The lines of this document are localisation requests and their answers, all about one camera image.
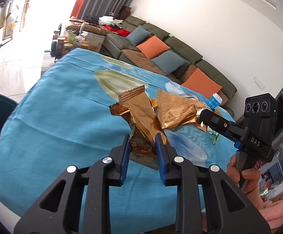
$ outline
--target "snack wrapper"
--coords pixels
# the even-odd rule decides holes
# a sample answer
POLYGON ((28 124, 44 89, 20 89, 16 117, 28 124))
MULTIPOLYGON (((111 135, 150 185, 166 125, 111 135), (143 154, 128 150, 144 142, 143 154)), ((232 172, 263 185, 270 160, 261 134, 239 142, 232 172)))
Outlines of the snack wrapper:
POLYGON ((183 126, 194 125, 206 133, 207 126, 199 120, 200 113, 207 109, 205 103, 159 89, 157 105, 157 115, 162 129, 175 132, 183 126))
POLYGON ((169 145, 169 142, 145 93, 145 86, 121 93, 119 103, 110 106, 110 112, 125 119, 132 130, 130 159, 158 170, 154 154, 156 134, 161 134, 164 144, 169 145))

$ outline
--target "pink cloth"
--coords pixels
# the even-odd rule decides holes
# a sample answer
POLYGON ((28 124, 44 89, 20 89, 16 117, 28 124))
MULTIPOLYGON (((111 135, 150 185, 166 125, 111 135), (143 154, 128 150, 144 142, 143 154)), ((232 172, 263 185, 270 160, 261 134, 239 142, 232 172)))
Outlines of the pink cloth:
POLYGON ((283 201, 272 203, 263 202, 258 187, 247 195, 248 199, 259 210, 271 229, 279 228, 283 224, 283 201))

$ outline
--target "blue pillow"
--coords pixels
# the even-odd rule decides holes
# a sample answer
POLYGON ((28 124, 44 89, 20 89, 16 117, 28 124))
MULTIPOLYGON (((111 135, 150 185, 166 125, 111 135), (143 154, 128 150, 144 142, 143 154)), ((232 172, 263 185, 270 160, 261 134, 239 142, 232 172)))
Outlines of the blue pillow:
POLYGON ((178 69, 181 65, 185 64, 185 60, 174 53, 172 50, 165 51, 158 57, 151 59, 164 73, 171 74, 178 69))
POLYGON ((142 42, 145 38, 147 38, 151 32, 148 32, 146 29, 138 26, 135 30, 133 30, 126 38, 134 45, 137 46, 140 42, 142 42))

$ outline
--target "gold foil wrapper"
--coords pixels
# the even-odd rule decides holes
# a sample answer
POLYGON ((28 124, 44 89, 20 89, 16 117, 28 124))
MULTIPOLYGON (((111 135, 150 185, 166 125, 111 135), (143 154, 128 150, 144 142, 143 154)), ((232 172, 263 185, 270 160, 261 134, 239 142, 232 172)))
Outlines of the gold foil wrapper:
POLYGON ((110 112, 112 115, 122 116, 132 130, 130 159, 158 170, 154 154, 156 134, 161 134, 164 144, 169 145, 169 142, 145 93, 145 87, 140 86, 121 93, 119 103, 110 106, 110 112))
POLYGON ((162 129, 177 131, 183 126, 194 125, 206 133, 207 126, 199 120, 200 113, 207 109, 205 103, 159 89, 157 104, 157 115, 162 129))

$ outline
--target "screw head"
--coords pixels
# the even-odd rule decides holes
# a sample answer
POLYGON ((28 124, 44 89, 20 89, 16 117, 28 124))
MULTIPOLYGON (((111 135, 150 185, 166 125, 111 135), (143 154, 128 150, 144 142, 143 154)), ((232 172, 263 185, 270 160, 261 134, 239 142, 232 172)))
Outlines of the screw head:
POLYGON ((106 157, 104 159, 102 159, 103 163, 111 163, 112 162, 112 158, 110 157, 106 157))
POLYGON ((177 157, 174 158, 174 161, 177 162, 177 163, 181 163, 181 162, 184 161, 184 159, 180 156, 177 156, 177 157))
POLYGON ((68 173, 73 173, 73 172, 76 171, 76 166, 70 165, 70 166, 67 167, 66 171, 67 171, 68 173))
POLYGON ((210 169, 211 169, 211 171, 213 171, 213 172, 215 172, 215 173, 217 173, 219 170, 220 170, 220 168, 217 166, 217 165, 212 165, 211 167, 210 167, 210 169))

